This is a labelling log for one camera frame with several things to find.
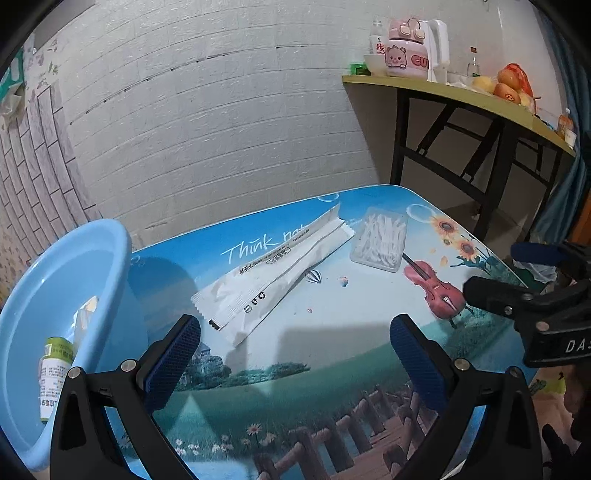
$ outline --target table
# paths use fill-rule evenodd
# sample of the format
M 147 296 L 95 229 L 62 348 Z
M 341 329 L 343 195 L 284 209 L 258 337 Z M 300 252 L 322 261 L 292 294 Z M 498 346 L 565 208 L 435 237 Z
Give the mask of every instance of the table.
M 501 202 L 501 197 L 513 164 L 526 171 L 546 187 L 540 207 L 532 222 L 533 225 L 548 201 L 551 189 L 556 180 L 561 156 L 563 153 L 567 153 L 572 157 L 575 156 L 574 151 L 566 142 L 548 128 L 542 120 L 531 115 L 525 108 L 495 96 L 483 95 L 472 90 L 444 85 L 442 83 L 401 77 L 345 75 L 343 76 L 343 83 L 381 85 L 398 89 L 390 183 L 400 185 L 405 157 L 428 168 L 480 203 L 480 216 L 473 233 L 481 239 L 485 238 L 492 214 Z M 407 146 L 408 115 L 411 98 L 430 100 L 445 105 L 445 108 L 415 150 Z M 450 123 L 449 118 L 456 108 L 463 108 L 489 117 L 492 123 L 488 132 L 484 136 L 481 136 L 459 125 Z M 461 175 L 457 175 L 427 157 L 429 147 L 445 127 L 453 128 L 480 141 L 480 145 Z M 499 138 L 499 142 L 491 175 L 486 190 L 483 192 L 472 184 L 472 180 L 484 162 L 485 157 L 490 153 L 497 138 Z M 534 142 L 537 147 L 523 142 L 523 138 Z M 519 142 L 537 153 L 538 160 L 535 170 L 532 170 L 515 159 L 517 144 Z M 544 148 L 549 148 L 555 152 L 552 172 L 548 179 L 543 178 L 540 172 Z
M 337 203 L 354 229 L 370 206 L 408 215 L 405 253 L 460 289 L 473 275 L 519 283 L 486 246 L 412 191 L 363 187 L 241 216 L 133 254 L 129 283 L 150 341 L 183 313 L 199 317 L 190 301 L 198 289 Z M 200 319 L 202 343 L 178 391 L 154 415 L 200 480 L 389 478 L 384 453 L 400 445 L 406 455 L 434 420 L 389 344 L 390 321 L 400 313 L 452 358 L 491 371 L 518 365 L 528 380 L 534 375 L 521 362 L 512 322 L 470 308 L 452 326 L 432 314 L 404 267 L 389 273 L 360 265 L 350 249 L 351 241 L 316 265 L 236 348 Z M 403 426 L 407 417 L 412 430 Z M 145 475 L 124 440 L 132 470 Z M 465 456 L 463 445 L 452 467 Z

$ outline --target bottle label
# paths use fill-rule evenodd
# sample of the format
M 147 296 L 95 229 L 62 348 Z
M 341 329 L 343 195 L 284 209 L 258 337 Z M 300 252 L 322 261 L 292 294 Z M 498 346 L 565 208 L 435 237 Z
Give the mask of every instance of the bottle label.
M 369 36 L 369 52 L 371 54 L 384 54 L 386 53 L 386 45 L 379 35 Z
M 73 357 L 72 344 L 68 340 L 61 337 L 47 339 L 39 376 L 41 421 L 47 421 L 51 417 L 60 399 L 61 389 L 68 370 L 72 366 Z

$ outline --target pink kettle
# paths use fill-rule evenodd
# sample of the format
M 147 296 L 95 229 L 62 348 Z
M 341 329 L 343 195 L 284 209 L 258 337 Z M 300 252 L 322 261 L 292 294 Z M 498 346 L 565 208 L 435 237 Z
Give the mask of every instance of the pink kettle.
M 388 76 L 427 80 L 429 53 L 424 45 L 426 34 L 423 28 L 416 18 L 390 22 L 389 40 L 385 43 Z

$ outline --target blue plastic basin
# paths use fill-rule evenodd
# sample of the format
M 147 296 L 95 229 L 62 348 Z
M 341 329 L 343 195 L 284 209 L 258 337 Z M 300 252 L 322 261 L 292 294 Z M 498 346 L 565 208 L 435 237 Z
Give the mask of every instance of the blue plastic basin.
M 38 363 L 51 336 L 73 340 L 73 316 L 99 298 L 74 364 L 111 370 L 148 348 L 141 306 L 127 285 L 131 241 L 116 220 L 87 223 L 49 247 L 0 314 L 0 425 L 29 470 L 49 465 L 53 416 L 39 412 Z

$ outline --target violin illustration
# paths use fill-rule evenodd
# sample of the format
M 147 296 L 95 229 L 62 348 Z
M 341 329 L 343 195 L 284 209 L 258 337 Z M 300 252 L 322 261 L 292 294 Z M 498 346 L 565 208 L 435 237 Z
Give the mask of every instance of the violin illustration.
M 420 285 L 425 291 L 425 301 L 433 314 L 441 320 L 449 320 L 452 327 L 453 317 L 466 307 L 466 300 L 462 292 L 452 284 L 442 282 L 432 266 L 422 260 L 414 262 L 407 254 L 402 258 L 408 265 L 404 267 L 404 275 L 415 285 Z

